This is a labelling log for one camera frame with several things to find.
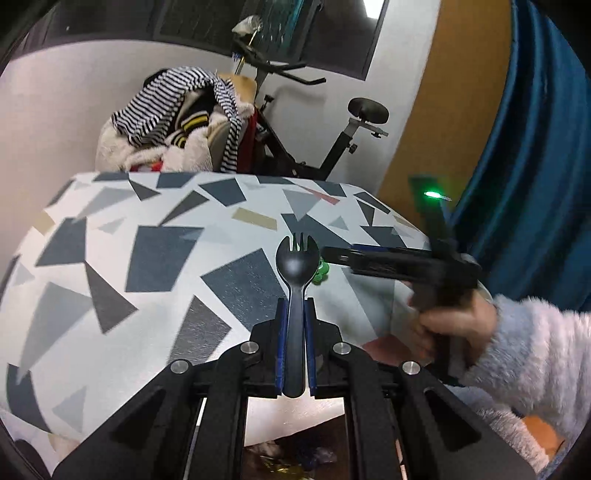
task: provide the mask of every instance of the red fabric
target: red fabric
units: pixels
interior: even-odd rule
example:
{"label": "red fabric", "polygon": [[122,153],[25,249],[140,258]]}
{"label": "red fabric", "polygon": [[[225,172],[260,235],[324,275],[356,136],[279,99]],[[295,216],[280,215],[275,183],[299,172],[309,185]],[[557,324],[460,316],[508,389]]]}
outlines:
{"label": "red fabric", "polygon": [[237,173],[251,173],[252,172],[252,155],[255,147],[255,136],[256,136],[256,119],[257,111],[249,118],[248,127],[240,146],[238,147],[238,160],[236,162]]}
{"label": "red fabric", "polygon": [[134,165],[129,169],[129,171],[160,171],[162,170],[162,165],[162,160],[158,160],[151,165]]}

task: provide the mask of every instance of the exercise bike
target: exercise bike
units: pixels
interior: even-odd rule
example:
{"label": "exercise bike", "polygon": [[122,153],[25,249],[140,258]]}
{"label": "exercise bike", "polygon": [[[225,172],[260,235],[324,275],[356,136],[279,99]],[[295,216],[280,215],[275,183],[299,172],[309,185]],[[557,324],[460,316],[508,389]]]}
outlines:
{"label": "exercise bike", "polygon": [[[326,83],[326,78],[323,77],[306,80],[289,73],[292,70],[306,67],[306,64],[303,62],[274,65],[268,61],[261,52],[252,46],[252,40],[258,30],[252,33],[249,44],[244,43],[240,35],[236,35],[233,42],[234,52],[242,58],[236,68],[235,75],[240,75],[244,64],[249,64],[256,68],[256,94],[259,93],[267,76],[271,74],[276,74],[307,86]],[[351,154],[357,150],[357,145],[352,140],[359,128],[369,130],[376,138],[388,136],[387,132],[376,126],[385,124],[388,121],[388,109],[381,103],[368,98],[353,98],[348,105],[349,113],[353,115],[353,118],[349,118],[347,127],[339,134],[322,165],[319,168],[312,167],[305,162],[295,160],[285,149],[277,133],[265,117],[264,112],[266,108],[274,100],[271,95],[265,95],[264,103],[260,108],[256,109],[258,132],[255,139],[252,171],[250,172],[256,175],[326,180],[345,150],[349,150]]]}

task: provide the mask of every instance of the metal screw head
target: metal screw head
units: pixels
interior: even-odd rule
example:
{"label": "metal screw head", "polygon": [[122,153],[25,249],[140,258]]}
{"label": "metal screw head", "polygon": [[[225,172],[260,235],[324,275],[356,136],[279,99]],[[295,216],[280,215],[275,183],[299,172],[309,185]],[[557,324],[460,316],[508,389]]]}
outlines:
{"label": "metal screw head", "polygon": [[402,364],[402,371],[407,375],[416,375],[421,371],[421,365],[416,362],[404,362]]}
{"label": "metal screw head", "polygon": [[242,353],[257,353],[258,352],[258,343],[256,342],[244,342],[240,346],[240,350]]}
{"label": "metal screw head", "polygon": [[339,342],[333,345],[333,352],[338,355],[347,355],[347,353],[351,353],[351,346],[348,343]]}
{"label": "metal screw head", "polygon": [[186,360],[177,360],[170,365],[174,374],[183,374],[189,369],[189,362]]}

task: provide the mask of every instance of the bike seat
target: bike seat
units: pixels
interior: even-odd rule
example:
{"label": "bike seat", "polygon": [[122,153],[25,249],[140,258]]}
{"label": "bike seat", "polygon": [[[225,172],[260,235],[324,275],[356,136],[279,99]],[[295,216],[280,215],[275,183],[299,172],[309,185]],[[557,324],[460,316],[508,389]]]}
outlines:
{"label": "bike seat", "polygon": [[384,124],[390,116],[388,109],[381,103],[369,98],[354,98],[349,102],[349,113],[370,124]]}

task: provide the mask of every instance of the orange wall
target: orange wall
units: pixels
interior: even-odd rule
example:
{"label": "orange wall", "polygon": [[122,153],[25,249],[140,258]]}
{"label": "orange wall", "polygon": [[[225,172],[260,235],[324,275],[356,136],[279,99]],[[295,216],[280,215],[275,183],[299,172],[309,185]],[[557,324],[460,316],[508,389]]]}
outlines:
{"label": "orange wall", "polygon": [[496,117],[510,46],[509,0],[441,0],[413,111],[379,190],[411,222],[420,224],[409,175],[433,174],[459,200]]}

